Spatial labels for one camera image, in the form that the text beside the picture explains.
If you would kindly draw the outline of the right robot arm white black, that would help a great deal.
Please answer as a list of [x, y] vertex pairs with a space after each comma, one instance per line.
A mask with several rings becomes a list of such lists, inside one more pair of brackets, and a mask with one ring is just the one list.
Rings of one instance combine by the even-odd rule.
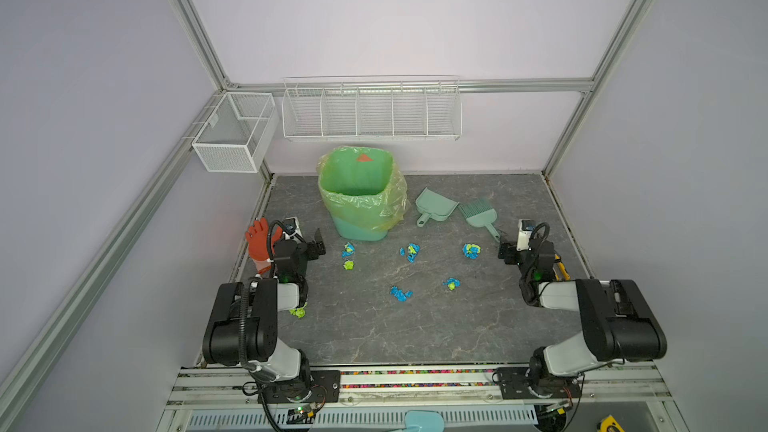
[[498, 258], [515, 265], [526, 305], [576, 312], [580, 330], [553, 345], [536, 349], [522, 380], [529, 391], [549, 397], [581, 374], [624, 362], [663, 358], [668, 341], [633, 280], [559, 280], [554, 245], [536, 239], [526, 250], [514, 242], [500, 244]]

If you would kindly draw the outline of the mint green dustpan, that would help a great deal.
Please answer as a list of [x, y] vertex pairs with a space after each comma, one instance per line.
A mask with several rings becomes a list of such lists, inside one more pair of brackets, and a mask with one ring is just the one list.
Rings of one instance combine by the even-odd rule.
[[417, 197], [415, 205], [419, 213], [416, 224], [418, 227], [424, 227], [430, 220], [446, 221], [459, 203], [425, 188]]

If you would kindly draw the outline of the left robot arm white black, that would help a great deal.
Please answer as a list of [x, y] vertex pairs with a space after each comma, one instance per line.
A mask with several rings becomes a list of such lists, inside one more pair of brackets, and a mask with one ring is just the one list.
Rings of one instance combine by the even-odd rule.
[[219, 287], [203, 337], [204, 360], [239, 365], [259, 385], [308, 389], [308, 359], [278, 338], [278, 313], [306, 305], [308, 263], [326, 253], [322, 234], [308, 241], [294, 223], [262, 219], [246, 240], [255, 275]]

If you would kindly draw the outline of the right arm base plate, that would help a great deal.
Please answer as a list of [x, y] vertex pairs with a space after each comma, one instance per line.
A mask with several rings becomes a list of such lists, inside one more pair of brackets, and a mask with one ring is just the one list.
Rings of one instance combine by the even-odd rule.
[[528, 366], [499, 367], [491, 380], [505, 400], [577, 399], [582, 395], [578, 378], [536, 376]]

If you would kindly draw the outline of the mint green hand brush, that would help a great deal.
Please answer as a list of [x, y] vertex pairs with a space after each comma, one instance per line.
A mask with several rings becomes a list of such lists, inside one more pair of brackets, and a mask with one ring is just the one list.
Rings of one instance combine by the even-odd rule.
[[497, 243], [500, 242], [501, 234], [494, 226], [498, 213], [489, 200], [476, 199], [462, 202], [458, 205], [458, 210], [470, 226], [486, 229]]

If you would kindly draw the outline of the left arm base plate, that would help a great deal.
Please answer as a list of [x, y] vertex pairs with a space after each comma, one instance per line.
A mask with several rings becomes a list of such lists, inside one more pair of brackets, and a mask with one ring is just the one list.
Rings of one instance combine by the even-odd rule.
[[261, 391], [259, 401], [265, 399], [267, 404], [336, 403], [341, 392], [341, 371], [312, 369], [292, 380], [269, 383]]

